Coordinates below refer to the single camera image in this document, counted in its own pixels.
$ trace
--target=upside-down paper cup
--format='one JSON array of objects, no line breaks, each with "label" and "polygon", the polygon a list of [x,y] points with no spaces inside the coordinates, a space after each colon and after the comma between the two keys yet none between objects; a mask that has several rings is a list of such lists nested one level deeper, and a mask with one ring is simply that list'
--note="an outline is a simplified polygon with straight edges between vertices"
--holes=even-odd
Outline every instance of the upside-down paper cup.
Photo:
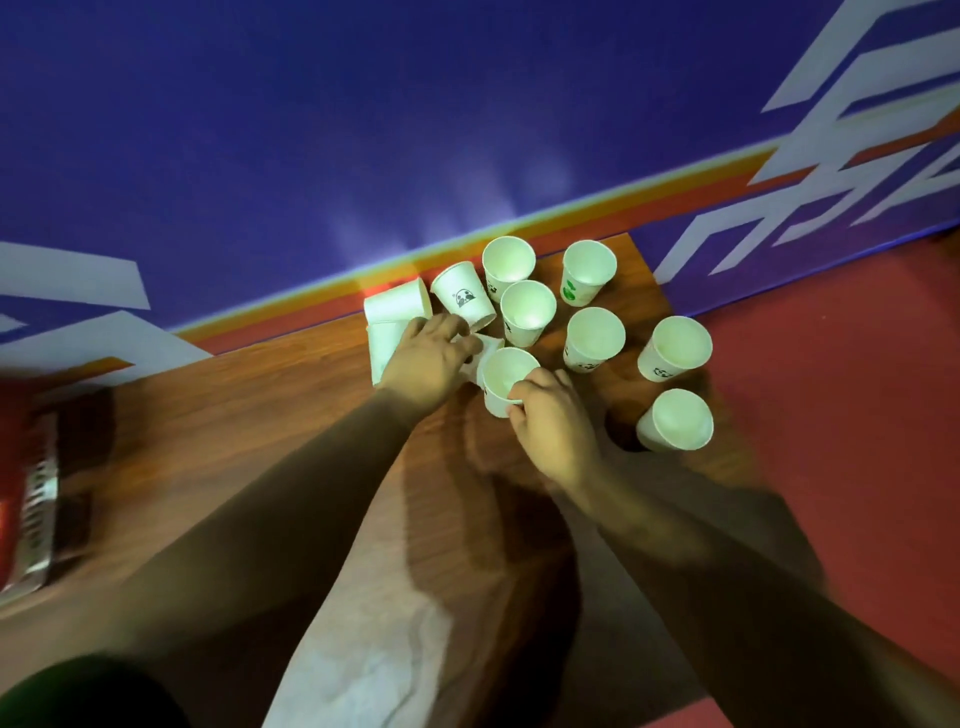
[{"label": "upside-down paper cup", "polygon": [[593,301],[616,274],[616,254],[596,240],[580,240],[564,253],[564,279],[560,295],[572,306]]},{"label": "upside-down paper cup", "polygon": [[368,324],[391,321],[406,324],[418,316],[429,319],[433,316],[433,306],[423,281],[416,279],[364,299],[363,312]]},{"label": "upside-down paper cup", "polygon": [[500,301],[503,330],[515,347],[533,346],[557,313],[557,297],[535,280],[521,280],[508,288]]},{"label": "upside-down paper cup", "polygon": [[668,316],[654,328],[636,367],[650,381],[664,381],[702,367],[712,353],[713,340],[703,324],[686,316]]},{"label": "upside-down paper cup", "polygon": [[523,238],[503,235],[487,244],[482,260],[487,293],[491,300],[499,301],[512,283],[530,278],[537,265],[537,254]]},{"label": "upside-down paper cup", "polygon": [[447,311],[462,317],[476,332],[496,318],[487,289],[480,282],[476,268],[469,260],[451,265],[433,279],[430,292],[440,299]]},{"label": "upside-down paper cup", "polygon": [[616,314],[592,306],[577,311],[566,325],[564,364],[585,374],[620,353],[627,343],[627,329]]},{"label": "upside-down paper cup", "polygon": [[481,382],[479,378],[480,366],[493,352],[503,349],[503,339],[494,339],[492,336],[484,336],[482,333],[475,333],[473,335],[480,339],[483,344],[483,350],[475,354],[468,364],[464,364],[464,366],[460,368],[460,374],[478,387],[482,387],[483,382]]},{"label": "upside-down paper cup", "polygon": [[400,337],[410,322],[389,321],[385,324],[370,324],[367,327],[367,344],[370,347],[370,373],[373,386],[380,383],[383,370],[400,343]]},{"label": "upside-down paper cup", "polygon": [[539,365],[531,353],[516,347],[506,347],[487,357],[480,367],[483,403],[487,405],[487,411],[494,417],[509,417],[510,405],[522,404],[522,400],[508,397],[510,390]]},{"label": "upside-down paper cup", "polygon": [[700,449],[713,437],[713,415],[697,395],[670,389],[636,423],[636,437],[651,450]]}]

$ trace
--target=yellow stripe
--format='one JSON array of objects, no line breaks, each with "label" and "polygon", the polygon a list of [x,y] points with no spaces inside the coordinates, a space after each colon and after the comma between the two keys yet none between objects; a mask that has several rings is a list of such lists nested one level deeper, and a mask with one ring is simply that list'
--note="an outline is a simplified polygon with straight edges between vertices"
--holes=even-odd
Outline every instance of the yellow stripe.
[{"label": "yellow stripe", "polygon": [[414,251],[403,260],[388,260],[363,271],[346,273],[337,279],[312,285],[306,290],[292,292],[282,299],[253,304],[251,307],[246,307],[246,310],[232,314],[228,313],[213,321],[189,326],[178,331],[178,336],[186,341],[199,343],[204,339],[237,328],[251,326],[308,306],[326,303],[398,279],[412,278],[424,271],[441,268],[464,258],[476,257],[481,254],[483,247],[498,235],[515,234],[527,239],[536,238],[550,232],[561,231],[574,225],[597,220],[624,209],[672,197],[697,187],[732,177],[753,174],[763,166],[763,163],[773,154],[776,148],[774,142],[769,142],[764,146],[767,148],[761,152],[733,158],[714,166],[704,168],[703,163],[692,165],[696,171],[687,174],[683,173],[684,170],[680,170],[679,174],[660,175],[658,178],[662,182],[659,183],[645,184],[639,182],[629,185],[627,190],[620,192],[615,197],[600,200],[596,200],[596,198],[588,199],[583,206],[575,209],[570,209],[570,206],[554,208],[549,211],[551,213],[549,217],[532,221],[521,219],[504,223],[465,235],[449,244]]}]

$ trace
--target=wrist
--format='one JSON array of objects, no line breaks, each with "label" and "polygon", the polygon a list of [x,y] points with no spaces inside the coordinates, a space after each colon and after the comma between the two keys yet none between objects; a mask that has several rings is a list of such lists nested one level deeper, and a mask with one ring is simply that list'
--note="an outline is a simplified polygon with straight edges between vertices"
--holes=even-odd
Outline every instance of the wrist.
[{"label": "wrist", "polygon": [[386,417],[404,429],[413,430],[423,419],[420,410],[409,399],[389,387],[377,387],[371,401],[382,408]]}]

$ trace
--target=left hand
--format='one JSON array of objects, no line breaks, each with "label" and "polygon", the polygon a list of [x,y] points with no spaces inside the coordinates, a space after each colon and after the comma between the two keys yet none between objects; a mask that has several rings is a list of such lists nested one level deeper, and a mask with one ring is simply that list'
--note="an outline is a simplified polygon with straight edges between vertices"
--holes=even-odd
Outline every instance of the left hand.
[{"label": "left hand", "polygon": [[[451,342],[460,334],[464,338]],[[407,325],[380,383],[378,393],[389,396],[397,414],[410,426],[434,412],[461,383],[460,368],[483,350],[470,335],[466,321],[438,313],[429,321],[416,318]]]}]

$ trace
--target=red carpet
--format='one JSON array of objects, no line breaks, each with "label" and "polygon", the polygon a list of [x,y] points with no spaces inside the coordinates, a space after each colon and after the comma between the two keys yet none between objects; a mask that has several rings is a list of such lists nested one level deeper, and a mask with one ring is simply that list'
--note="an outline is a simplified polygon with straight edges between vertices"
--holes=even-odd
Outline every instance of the red carpet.
[{"label": "red carpet", "polygon": [[[832,593],[960,682],[960,260],[920,241],[701,321]],[[729,723],[703,703],[657,725]]]}]

